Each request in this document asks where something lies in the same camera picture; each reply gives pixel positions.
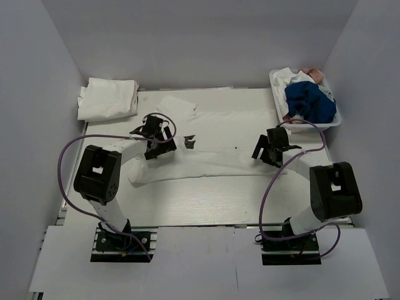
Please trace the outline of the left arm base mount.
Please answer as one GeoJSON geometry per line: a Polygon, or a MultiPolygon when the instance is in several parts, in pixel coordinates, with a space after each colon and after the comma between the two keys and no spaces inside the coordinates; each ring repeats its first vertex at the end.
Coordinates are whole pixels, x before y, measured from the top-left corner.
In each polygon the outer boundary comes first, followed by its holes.
{"type": "MultiPolygon", "coordinates": [[[[156,249],[157,228],[132,227],[135,235],[152,258],[156,249]]],[[[147,254],[131,237],[117,239],[114,233],[98,227],[94,235],[90,261],[92,263],[149,263],[147,254]]]]}

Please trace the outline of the white printed t shirt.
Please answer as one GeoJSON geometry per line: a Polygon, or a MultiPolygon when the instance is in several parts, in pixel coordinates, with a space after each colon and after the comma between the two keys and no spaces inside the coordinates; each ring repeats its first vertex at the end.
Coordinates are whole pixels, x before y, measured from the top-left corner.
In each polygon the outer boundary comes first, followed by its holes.
{"type": "MultiPolygon", "coordinates": [[[[284,90],[291,84],[298,82],[311,82],[315,83],[314,80],[303,72],[292,71],[290,68],[286,67],[281,70],[272,70],[269,73],[269,78],[271,82],[272,95],[276,104],[277,115],[280,120],[283,120],[285,116],[288,115],[289,109],[287,104],[287,97],[284,90]]],[[[316,84],[319,89],[332,101],[334,102],[334,97],[329,87],[327,80],[324,78],[323,85],[320,86],[316,84]]]]}

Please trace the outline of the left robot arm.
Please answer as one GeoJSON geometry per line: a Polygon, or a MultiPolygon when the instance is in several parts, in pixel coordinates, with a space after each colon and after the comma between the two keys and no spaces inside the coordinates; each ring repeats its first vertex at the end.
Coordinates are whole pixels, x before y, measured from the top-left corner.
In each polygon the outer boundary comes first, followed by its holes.
{"type": "Polygon", "coordinates": [[[110,240],[118,249],[126,249],[132,242],[130,221],[117,200],[121,167],[134,158],[152,160],[175,151],[176,132],[170,117],[153,112],[128,136],[97,134],[97,138],[111,138],[116,142],[103,147],[89,145],[84,149],[74,190],[94,208],[93,216],[100,221],[99,228],[111,233],[110,240]]]}

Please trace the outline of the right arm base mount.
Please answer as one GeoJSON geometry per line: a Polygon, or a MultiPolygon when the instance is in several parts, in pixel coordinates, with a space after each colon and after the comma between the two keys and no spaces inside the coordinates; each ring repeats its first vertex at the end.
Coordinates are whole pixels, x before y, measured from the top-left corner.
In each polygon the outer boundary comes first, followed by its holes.
{"type": "Polygon", "coordinates": [[[258,233],[254,241],[261,245],[263,266],[320,265],[318,239],[315,234],[289,241],[270,241],[258,233]]]}

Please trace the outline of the blue t shirt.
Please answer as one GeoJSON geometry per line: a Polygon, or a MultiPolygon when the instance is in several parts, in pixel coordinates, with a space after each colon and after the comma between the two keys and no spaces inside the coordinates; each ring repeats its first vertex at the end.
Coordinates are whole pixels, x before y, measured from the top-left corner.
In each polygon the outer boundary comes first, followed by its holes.
{"type": "Polygon", "coordinates": [[[310,81],[295,82],[285,88],[287,114],[302,116],[314,124],[331,123],[337,113],[336,102],[310,81]]]}

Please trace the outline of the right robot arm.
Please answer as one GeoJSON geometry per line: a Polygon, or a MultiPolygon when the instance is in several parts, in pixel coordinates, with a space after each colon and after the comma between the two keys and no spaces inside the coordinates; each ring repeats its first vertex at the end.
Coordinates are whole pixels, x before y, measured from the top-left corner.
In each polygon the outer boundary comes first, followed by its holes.
{"type": "Polygon", "coordinates": [[[289,249],[297,249],[305,236],[316,233],[333,220],[361,213],[363,202],[352,166],[348,162],[333,163],[319,153],[326,149],[326,137],[317,126],[322,146],[304,149],[289,143],[282,124],[260,135],[252,158],[277,168],[262,197],[258,225],[265,241],[283,242],[289,249]],[[295,216],[289,217],[282,226],[279,237],[263,231],[263,212],[266,200],[278,177],[290,169],[309,182],[310,205],[295,216]]]}

